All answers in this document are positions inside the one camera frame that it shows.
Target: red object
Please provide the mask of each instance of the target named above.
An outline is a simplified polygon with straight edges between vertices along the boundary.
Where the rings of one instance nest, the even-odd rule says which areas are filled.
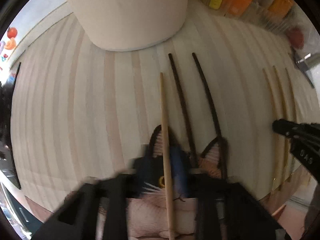
[[[295,49],[302,49],[304,46],[304,36],[299,27],[294,27],[285,33]]]
[[[9,27],[7,31],[7,36],[9,39],[15,38],[18,35],[18,30],[15,27]]]

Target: wooden floor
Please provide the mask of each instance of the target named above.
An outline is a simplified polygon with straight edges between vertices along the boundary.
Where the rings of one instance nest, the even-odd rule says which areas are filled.
[[[239,177],[257,198],[269,193],[275,161],[274,116],[262,69],[277,91],[272,69],[276,66],[290,98],[288,68],[299,122],[320,122],[316,92],[294,69],[285,38],[214,16],[198,0],[189,0],[182,29],[147,49],[103,51],[90,42],[71,14],[21,55],[11,136],[24,194],[53,211],[84,177],[107,178],[128,167],[161,121],[159,72],[164,72],[170,126],[188,150],[168,53],[177,65],[196,149],[202,152],[215,131],[192,52],[201,63],[230,145],[228,174]],[[278,92],[275,101],[281,109]],[[290,100],[288,104],[292,118],[293,104]],[[277,158],[282,165],[283,151]]]

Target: yellow eye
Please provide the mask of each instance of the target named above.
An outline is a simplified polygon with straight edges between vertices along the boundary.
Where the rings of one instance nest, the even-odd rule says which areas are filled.
[[[164,185],[164,176],[161,176],[159,178],[159,186],[160,186],[160,188],[164,188],[165,187],[165,185]]]

